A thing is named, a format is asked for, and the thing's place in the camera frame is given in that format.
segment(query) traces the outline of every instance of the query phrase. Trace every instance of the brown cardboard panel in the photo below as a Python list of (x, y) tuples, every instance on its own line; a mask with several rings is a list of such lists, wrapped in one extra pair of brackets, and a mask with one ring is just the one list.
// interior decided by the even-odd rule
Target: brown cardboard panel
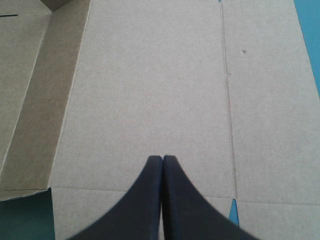
[(92, 1), (51, 186), (126, 191), (170, 154), (234, 197), (221, 48), (217, 1)]
[(51, 11), (41, 2), (41, 0), (0, 0), (1, 15), (27, 13), (30, 14), (43, 12), (50, 13)]
[(74, 0), (51, 15), (3, 167), (1, 190), (48, 186), (89, 4)]
[(238, 203), (240, 227), (268, 240), (316, 240), (320, 236), (320, 206)]
[(223, 13), (238, 199), (320, 204), (320, 102), (294, 1)]
[(52, 12), (61, 8), (72, 0), (41, 0)]
[(0, 173), (50, 14), (0, 19)]

